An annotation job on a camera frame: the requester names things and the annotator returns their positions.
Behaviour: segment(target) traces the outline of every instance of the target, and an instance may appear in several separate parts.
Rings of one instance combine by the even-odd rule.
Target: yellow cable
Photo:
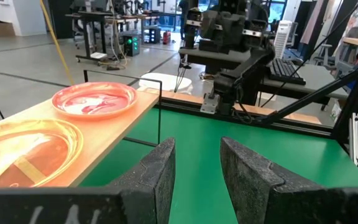
[[[59,56],[60,56],[60,60],[62,61],[63,66],[65,67],[67,78],[69,79],[71,85],[74,85],[73,77],[72,77],[71,74],[70,74],[70,70],[69,70],[68,67],[67,67],[66,60],[65,60],[65,58],[64,58],[64,56],[63,56],[63,54],[62,54],[62,51],[60,50],[60,46],[59,46],[59,43],[57,42],[55,33],[54,33],[54,31],[53,31],[53,27],[52,27],[52,25],[50,24],[50,19],[49,19],[48,12],[47,12],[47,10],[46,10],[46,8],[45,8],[45,5],[44,5],[44,3],[42,2],[42,0],[40,0],[40,5],[41,5],[41,8],[42,8],[42,11],[44,12],[45,20],[47,21],[50,34],[52,35],[52,39],[53,39],[53,41],[55,42],[55,46],[56,46],[57,52],[59,53]]]

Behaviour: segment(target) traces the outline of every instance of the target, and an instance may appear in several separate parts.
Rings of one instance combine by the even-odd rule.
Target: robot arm
[[[185,27],[186,48],[193,48],[196,31],[201,29],[201,37],[211,40],[218,52],[228,52],[227,49],[241,52],[250,50],[250,57],[236,69],[215,76],[212,92],[204,97],[202,112],[232,115],[236,101],[255,104],[257,86],[264,78],[265,66],[275,57],[273,45],[264,37],[268,19],[266,14],[262,6],[246,13],[237,8],[237,14],[205,11],[201,15],[197,10],[189,11]],[[248,20],[255,15],[258,15],[257,19]]]

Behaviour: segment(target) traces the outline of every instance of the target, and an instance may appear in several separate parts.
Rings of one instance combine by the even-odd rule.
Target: plate
[[[57,119],[0,124],[0,187],[36,187],[66,170],[83,147],[74,125]]]
[[[70,86],[52,97],[61,114],[81,119],[110,118],[131,108],[136,90],[121,83],[94,82]]]

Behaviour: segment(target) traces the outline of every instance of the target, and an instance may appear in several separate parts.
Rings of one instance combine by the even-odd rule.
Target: person
[[[180,0],[179,7],[181,8],[180,16],[180,38],[185,39],[185,22],[187,17],[187,12],[189,11],[189,2],[188,0]]]

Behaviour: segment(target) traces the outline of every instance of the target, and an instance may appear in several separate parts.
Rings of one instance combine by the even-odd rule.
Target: plate image
[[[0,124],[0,187],[37,187],[66,170],[83,147],[81,131],[57,119]]]

